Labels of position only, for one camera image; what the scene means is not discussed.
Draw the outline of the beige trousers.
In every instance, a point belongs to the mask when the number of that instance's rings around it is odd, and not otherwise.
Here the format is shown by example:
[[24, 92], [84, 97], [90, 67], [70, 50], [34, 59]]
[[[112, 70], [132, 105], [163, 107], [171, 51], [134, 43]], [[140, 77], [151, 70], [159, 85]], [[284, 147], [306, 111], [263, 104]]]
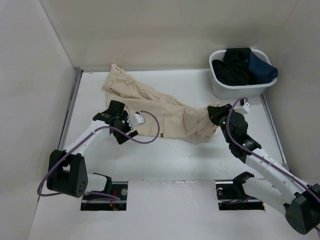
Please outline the beige trousers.
[[139, 82], [124, 69], [112, 64], [103, 84], [105, 103], [124, 103], [131, 113], [144, 111], [145, 123], [136, 129], [142, 136], [164, 139], [202, 140], [212, 138], [218, 126], [211, 122], [208, 108], [193, 108], [174, 96]]

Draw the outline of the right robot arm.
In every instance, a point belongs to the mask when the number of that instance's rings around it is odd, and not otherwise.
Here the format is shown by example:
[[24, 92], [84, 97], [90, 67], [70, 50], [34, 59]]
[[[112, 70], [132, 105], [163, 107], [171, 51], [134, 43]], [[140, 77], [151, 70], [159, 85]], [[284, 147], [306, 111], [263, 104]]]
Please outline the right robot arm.
[[262, 179], [245, 171], [232, 181], [232, 192], [238, 198], [256, 198], [284, 216], [299, 234], [320, 229], [320, 186], [310, 185], [271, 158], [247, 133], [244, 115], [230, 104], [208, 106], [208, 118], [219, 126], [231, 154], [258, 172]]

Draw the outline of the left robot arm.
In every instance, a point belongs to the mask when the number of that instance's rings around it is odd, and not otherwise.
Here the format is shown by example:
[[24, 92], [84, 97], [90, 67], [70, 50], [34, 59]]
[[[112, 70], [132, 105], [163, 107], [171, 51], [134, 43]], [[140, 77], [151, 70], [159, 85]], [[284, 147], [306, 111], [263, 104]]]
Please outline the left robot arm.
[[49, 157], [46, 187], [56, 195], [80, 198], [89, 185], [85, 152], [101, 141], [103, 134], [113, 135], [119, 145], [138, 135], [135, 128], [145, 123], [140, 112], [129, 113], [125, 104], [112, 100], [108, 109], [97, 113], [88, 126], [69, 146], [55, 149]]

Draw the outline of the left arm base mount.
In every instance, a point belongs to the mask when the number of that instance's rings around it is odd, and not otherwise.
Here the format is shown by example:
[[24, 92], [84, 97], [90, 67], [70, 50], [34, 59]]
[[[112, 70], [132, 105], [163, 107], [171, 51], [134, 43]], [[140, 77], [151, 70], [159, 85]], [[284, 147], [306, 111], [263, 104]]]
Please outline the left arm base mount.
[[106, 189], [98, 193], [84, 195], [81, 211], [116, 212], [127, 210], [128, 182], [109, 182]]

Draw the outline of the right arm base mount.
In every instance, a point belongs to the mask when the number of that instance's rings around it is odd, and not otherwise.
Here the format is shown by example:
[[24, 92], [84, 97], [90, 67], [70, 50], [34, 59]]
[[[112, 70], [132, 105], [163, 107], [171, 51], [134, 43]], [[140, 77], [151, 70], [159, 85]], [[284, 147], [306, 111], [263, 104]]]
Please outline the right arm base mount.
[[220, 211], [264, 211], [265, 204], [239, 190], [231, 180], [216, 181], [216, 195]]

